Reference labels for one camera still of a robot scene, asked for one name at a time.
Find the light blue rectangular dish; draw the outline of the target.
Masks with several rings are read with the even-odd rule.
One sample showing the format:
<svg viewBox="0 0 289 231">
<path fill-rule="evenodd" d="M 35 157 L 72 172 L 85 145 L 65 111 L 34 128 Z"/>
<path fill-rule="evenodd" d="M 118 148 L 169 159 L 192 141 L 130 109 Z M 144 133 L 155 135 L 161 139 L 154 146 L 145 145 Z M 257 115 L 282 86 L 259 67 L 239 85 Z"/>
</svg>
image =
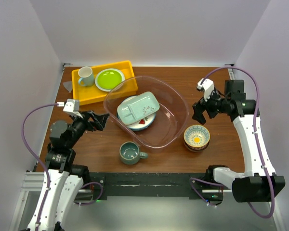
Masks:
<svg viewBox="0 0 289 231">
<path fill-rule="evenodd" d="M 117 107 L 117 114 L 125 125 L 142 120 L 160 109 L 159 102 L 150 91 L 144 92 L 132 99 L 122 102 Z"/>
</svg>

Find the watermelon pattern plate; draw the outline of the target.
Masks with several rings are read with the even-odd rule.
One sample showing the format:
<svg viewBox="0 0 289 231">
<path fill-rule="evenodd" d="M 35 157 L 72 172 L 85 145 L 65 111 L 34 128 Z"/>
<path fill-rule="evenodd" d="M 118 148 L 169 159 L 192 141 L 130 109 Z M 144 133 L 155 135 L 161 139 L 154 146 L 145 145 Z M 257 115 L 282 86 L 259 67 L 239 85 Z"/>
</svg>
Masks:
<svg viewBox="0 0 289 231">
<path fill-rule="evenodd" d="M 117 107 L 117 117 L 127 127 L 140 130 L 154 121 L 159 109 L 156 97 L 147 91 L 125 99 Z"/>
<path fill-rule="evenodd" d="M 156 113 L 153 113 L 136 123 L 127 125 L 126 127 L 128 127 L 132 131 L 141 131 L 141 130 L 147 129 L 154 122 L 155 118 L 156 118 Z"/>
</svg>

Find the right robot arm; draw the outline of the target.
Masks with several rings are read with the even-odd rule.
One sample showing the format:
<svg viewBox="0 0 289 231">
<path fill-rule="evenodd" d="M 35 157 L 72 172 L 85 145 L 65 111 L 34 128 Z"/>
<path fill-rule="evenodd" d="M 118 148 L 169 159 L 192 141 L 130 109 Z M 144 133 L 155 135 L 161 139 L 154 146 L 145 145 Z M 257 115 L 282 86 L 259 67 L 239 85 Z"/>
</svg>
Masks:
<svg viewBox="0 0 289 231">
<path fill-rule="evenodd" d="M 276 174 L 269 160 L 261 133 L 260 112 L 256 109 L 256 101 L 246 98 L 244 81 L 225 81 L 224 94 L 220 94 L 213 81 L 201 79 L 197 90 L 204 96 L 193 104 L 192 118 L 204 125 L 203 112 L 210 118 L 219 113 L 230 116 L 238 133 L 245 168 L 243 173 L 236 173 L 227 166 L 209 166 L 205 173 L 206 186 L 216 189 L 224 185 L 232 190 L 239 203 L 269 202 L 275 198 L 285 187 L 285 179 Z"/>
</svg>

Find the dark bowl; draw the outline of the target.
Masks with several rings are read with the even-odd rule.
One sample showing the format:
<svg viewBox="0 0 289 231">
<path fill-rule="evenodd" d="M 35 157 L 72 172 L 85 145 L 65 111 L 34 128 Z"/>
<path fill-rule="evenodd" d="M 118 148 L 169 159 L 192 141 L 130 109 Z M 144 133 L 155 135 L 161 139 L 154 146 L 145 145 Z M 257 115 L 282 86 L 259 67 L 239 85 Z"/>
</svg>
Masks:
<svg viewBox="0 0 289 231">
<path fill-rule="evenodd" d="M 189 151 L 196 153 L 196 152 L 202 152 L 205 149 L 207 149 L 207 147 L 209 146 L 209 142 L 205 146 L 202 146 L 202 147 L 191 147 L 185 141 L 184 141 L 184 145 Z"/>
</svg>

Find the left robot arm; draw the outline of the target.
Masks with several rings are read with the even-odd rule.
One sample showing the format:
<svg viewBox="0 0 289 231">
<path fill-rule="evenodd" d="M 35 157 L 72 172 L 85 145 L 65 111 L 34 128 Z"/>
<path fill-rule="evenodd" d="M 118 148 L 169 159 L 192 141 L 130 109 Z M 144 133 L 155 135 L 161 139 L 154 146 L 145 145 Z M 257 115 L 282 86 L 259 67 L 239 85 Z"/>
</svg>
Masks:
<svg viewBox="0 0 289 231">
<path fill-rule="evenodd" d="M 86 131 L 102 131 L 109 114 L 97 115 L 94 111 L 71 116 L 68 124 L 58 120 L 51 126 L 47 146 L 44 179 L 39 200 L 27 226 L 28 231 L 62 231 L 66 217 L 80 189 L 92 185 L 87 166 L 75 165 L 74 145 Z"/>
</svg>

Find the yellow blue patterned bowl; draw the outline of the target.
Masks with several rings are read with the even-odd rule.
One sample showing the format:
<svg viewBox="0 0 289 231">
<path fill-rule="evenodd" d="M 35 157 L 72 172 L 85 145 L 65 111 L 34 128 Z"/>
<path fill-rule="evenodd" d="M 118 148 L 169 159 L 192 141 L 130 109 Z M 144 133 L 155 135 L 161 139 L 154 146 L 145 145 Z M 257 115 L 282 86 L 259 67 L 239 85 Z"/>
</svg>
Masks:
<svg viewBox="0 0 289 231">
<path fill-rule="evenodd" d="M 191 147 L 202 147 L 210 142 L 210 132 L 202 125 L 189 126 L 184 131 L 184 141 Z"/>
</svg>

